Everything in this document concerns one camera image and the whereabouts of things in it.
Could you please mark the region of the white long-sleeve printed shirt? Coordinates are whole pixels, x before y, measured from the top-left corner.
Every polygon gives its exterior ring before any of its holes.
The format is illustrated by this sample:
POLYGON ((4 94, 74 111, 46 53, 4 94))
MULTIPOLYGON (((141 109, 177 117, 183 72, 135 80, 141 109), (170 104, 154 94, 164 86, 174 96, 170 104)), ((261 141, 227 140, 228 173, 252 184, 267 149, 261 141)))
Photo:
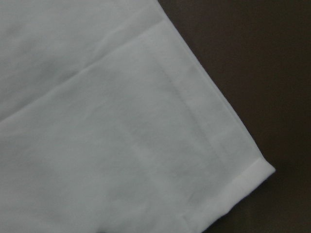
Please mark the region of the white long-sleeve printed shirt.
POLYGON ((158 1, 1 1, 1 232, 201 233, 274 171, 158 1))

